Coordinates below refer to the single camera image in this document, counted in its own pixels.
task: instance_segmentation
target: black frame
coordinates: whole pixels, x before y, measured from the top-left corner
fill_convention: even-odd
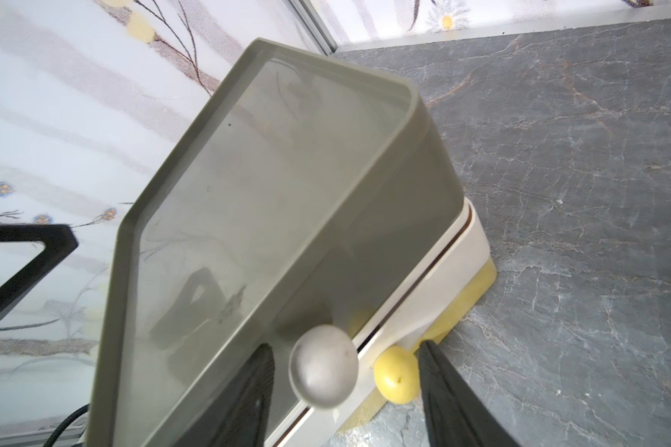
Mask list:
[[[77,248],[69,225],[0,225],[0,242],[42,242],[45,249],[0,286],[0,320]]]

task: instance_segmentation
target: floor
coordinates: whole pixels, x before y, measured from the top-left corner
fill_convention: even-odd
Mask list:
[[[442,343],[528,446],[671,446],[671,19],[337,54],[420,88],[500,271]],[[331,446],[427,446],[421,403]]]

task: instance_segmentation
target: white wall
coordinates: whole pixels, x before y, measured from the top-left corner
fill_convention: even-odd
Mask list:
[[[156,3],[173,33],[132,0],[0,1],[0,223],[66,223],[79,240],[0,322],[57,320],[0,331],[0,434],[89,401],[117,227],[243,49],[317,49],[286,1]],[[0,245],[0,283],[38,251]]]

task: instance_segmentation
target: yellow flower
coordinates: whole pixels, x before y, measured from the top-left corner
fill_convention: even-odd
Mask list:
[[[442,27],[445,29],[450,29],[452,28],[453,22],[452,22],[452,16],[445,16],[442,18]]]
[[[154,28],[146,17],[138,12],[129,14],[129,23],[126,24],[126,33],[145,44],[154,40]]]

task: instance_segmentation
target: yellow ball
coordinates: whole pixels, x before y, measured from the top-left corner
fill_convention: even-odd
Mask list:
[[[420,393],[420,371],[415,355],[398,345],[386,349],[373,365],[376,386],[384,398],[403,405]]]

